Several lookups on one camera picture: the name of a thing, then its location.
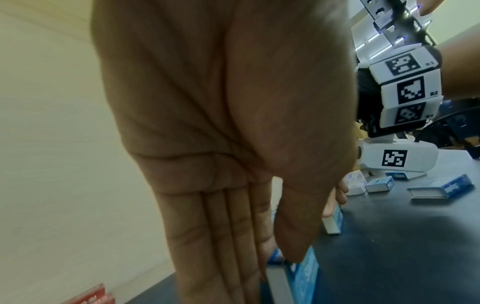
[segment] finger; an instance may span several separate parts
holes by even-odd
[[[319,232],[330,192],[331,189],[305,193],[283,184],[273,230],[276,242],[287,260],[297,263],[303,260]]]
[[[213,250],[227,291],[233,303],[245,303],[225,194],[223,191],[218,191],[204,194],[203,198]]]
[[[267,261],[277,247],[270,205],[272,180],[261,184],[250,184],[249,194],[258,266],[264,275]]]
[[[332,191],[330,192],[330,195],[328,196],[328,199],[326,201],[326,205],[325,205],[325,208],[323,209],[323,214],[322,214],[322,217],[329,217],[329,216],[332,216],[333,213],[335,212],[335,206],[337,204],[337,201],[335,200],[335,193],[336,193],[337,189],[334,188],[332,189]]]
[[[342,180],[340,181],[340,183],[338,183],[337,188],[339,188],[343,193],[348,193],[348,191],[349,191],[349,187]]]
[[[345,205],[348,201],[344,191],[340,190],[339,188],[335,189],[335,199],[340,205]]]
[[[200,193],[155,196],[183,303],[231,303]]]
[[[260,270],[250,210],[249,187],[225,190],[236,260],[246,303],[260,303]]]

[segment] black table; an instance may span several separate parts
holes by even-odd
[[[429,176],[466,173],[480,183],[480,161],[466,151],[440,151]],[[392,191],[350,197],[341,235],[315,243],[322,304],[480,303],[480,191],[455,200],[411,200]],[[179,303],[174,276],[128,304]]]

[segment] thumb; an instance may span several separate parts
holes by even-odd
[[[284,257],[299,263],[318,235],[322,214],[332,192],[306,193],[283,185],[273,224],[275,239]]]

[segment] beige wall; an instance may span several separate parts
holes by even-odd
[[[432,19],[428,31],[442,43],[480,23],[480,0],[445,0]]]
[[[170,274],[91,45],[3,13],[0,41],[0,303],[55,304],[145,274],[135,293]]]

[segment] led light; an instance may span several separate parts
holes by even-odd
[[[381,53],[385,52],[386,50],[389,50],[393,47],[393,45],[389,45],[388,47],[384,48],[383,50],[381,50],[380,52],[376,53],[375,55],[373,55],[372,57],[370,57],[370,59],[373,59],[375,57],[377,57],[378,55],[380,55]]]
[[[377,33],[375,36],[373,36],[372,38],[370,38],[370,39],[368,40],[368,42],[372,41],[373,39],[377,38],[378,36],[380,36],[379,33]]]
[[[361,45],[358,46],[358,48],[355,49],[355,52],[358,51],[359,49],[363,48],[365,46],[365,43],[362,43]]]

